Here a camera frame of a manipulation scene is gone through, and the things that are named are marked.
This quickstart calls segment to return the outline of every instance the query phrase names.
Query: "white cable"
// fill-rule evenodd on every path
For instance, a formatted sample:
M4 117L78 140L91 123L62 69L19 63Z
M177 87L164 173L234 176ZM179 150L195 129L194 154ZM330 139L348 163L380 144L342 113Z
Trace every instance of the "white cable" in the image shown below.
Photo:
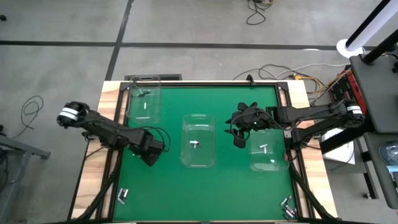
M290 69L290 70L284 70L283 72L279 73L275 77L278 77L279 75L285 74L286 72L297 71L297 70L300 70L300 69L303 69L303 68L307 68L307 67L310 67L310 66L317 66L317 65L327 65L327 66L331 66L331 67L341 67L341 66L346 66L346 65L350 65L350 64L346 63L346 64L341 64L341 65L330 65L328 63L311 63L311 64L304 65L304 66L299 67L299 68L293 68L293 69Z

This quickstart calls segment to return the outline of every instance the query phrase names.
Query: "metal bracket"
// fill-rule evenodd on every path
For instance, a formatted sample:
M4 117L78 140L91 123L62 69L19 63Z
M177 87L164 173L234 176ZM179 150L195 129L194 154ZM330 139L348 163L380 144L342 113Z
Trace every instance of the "metal bracket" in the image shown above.
M284 91L289 90L289 86L288 86L287 82L277 82L277 85Z
M254 81L253 77L250 74L246 77L246 80L250 81L251 86L256 85L256 82Z

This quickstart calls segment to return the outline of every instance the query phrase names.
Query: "transparent box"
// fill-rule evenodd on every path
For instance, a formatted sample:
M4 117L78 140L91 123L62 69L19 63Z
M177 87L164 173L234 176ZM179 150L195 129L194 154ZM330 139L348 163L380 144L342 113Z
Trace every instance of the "transparent box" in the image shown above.
M207 168L216 163L216 122L207 114L185 115L182 119L181 163Z
M130 91L130 106L127 116L134 118L136 123L158 123L161 112L161 85L158 76L133 77Z
M289 168L285 149L276 147L275 130L250 132L250 168L254 171L282 171Z

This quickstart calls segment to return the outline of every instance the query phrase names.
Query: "wooden table frame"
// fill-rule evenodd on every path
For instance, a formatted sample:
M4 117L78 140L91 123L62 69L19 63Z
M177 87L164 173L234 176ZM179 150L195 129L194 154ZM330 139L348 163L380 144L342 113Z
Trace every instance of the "wooden table frame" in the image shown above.
M256 81L256 83L275 83L280 81ZM178 83L181 85L203 85L214 84L214 85L248 85L248 81L162 81L162 84L167 85L170 83ZM309 102L307 94L305 91L305 85L303 81L284 81L289 89L287 95L285 91L280 88L281 104L282 106L287 106L291 102L291 105L296 108L308 107ZM101 98L98 104L98 112L101 115L119 121L119 123L125 122L124 112L126 110L126 103L128 101L128 94L120 94L121 87L125 88L125 84L119 81L106 81L104 82L103 89L101 92ZM300 128L306 128L311 126L313 121L305 121L300 124ZM310 146L319 147L318 141L311 140L309 142ZM88 147L86 148L86 154L89 154L100 147L100 143L95 141L90 141ZM76 185L75 196L73 198L69 218L76 218L82 214L87 206L94 199L96 194L100 191L101 183L106 180L106 177L112 171L117 157L118 152L116 151L102 151L93 154L87 161L83 161L82 169L80 173L80 178ZM326 210L333 216L337 216L336 208L333 201L333 196L331 194L328 176L326 174L325 165L323 163L322 153L317 149L312 149L306 147L299 151L297 158L294 161L296 169L300 172L303 179L308 183L310 190L314 193L320 203L326 208ZM319 215L308 206L308 200L305 198L301 188L297 185L298 196L300 203L298 207L301 208L303 217L319 217ZM104 198L104 206L99 207L102 211L100 213L96 212L92 218L106 218L109 211L109 204L111 199L116 198L115 190L108 190Z

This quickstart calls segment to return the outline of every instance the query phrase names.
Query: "wooden edge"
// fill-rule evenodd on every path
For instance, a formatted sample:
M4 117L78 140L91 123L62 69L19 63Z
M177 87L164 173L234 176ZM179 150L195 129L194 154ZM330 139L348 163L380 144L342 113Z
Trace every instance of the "wooden edge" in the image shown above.
M104 82L101 98L99 99L98 109L97 111L101 113L101 115L113 119L114 112L116 108L116 103L118 100L119 87L123 81L106 81ZM249 83L249 81L217 81L217 80L208 80L208 81L161 81L162 83ZM278 80L258 80L258 83L275 83L280 82ZM292 102L292 105L296 108L308 107L309 102L307 98L307 94L305 92L305 85L302 80L286 80L284 82L288 83L289 86L289 96ZM284 92L281 91L281 100L282 105L286 105L286 97ZM121 114L119 122L122 123L124 119L124 111L126 108L127 94L124 94ZM313 125L313 121L305 121L300 124L300 128L305 128L307 126ZM319 147L319 142L312 139L309 144L313 147ZM100 147L98 141L91 141L88 146L87 153L93 152L97 148ZM323 157L319 150L311 149L306 147L302 149L303 159L305 163L305 171L307 173L307 179L310 186L311 191L315 194L320 203L326 208L326 210L333 216L337 217L337 212L335 208L335 204L333 201L333 196L331 194L330 185L328 181L328 176L326 173L325 165L323 163ZM114 166L115 159L117 156L117 152L114 152L113 156L113 164ZM106 160L106 150L97 152L90 156L90 158L85 162L83 166L83 172L81 175L80 184L78 187L78 192L76 195L75 204L73 207L72 218L78 217L82 214L87 206L93 201L96 194L100 191L101 179L103 175L104 165ZM299 171L298 162L295 161L295 166ZM298 188L298 194L300 197L300 204L302 207L303 216L308 216L307 203L305 196L302 192L300 186ZM107 211L109 209L109 201L110 201L110 190L107 192L106 197L104 199L104 207L103 207L103 216L107 216Z

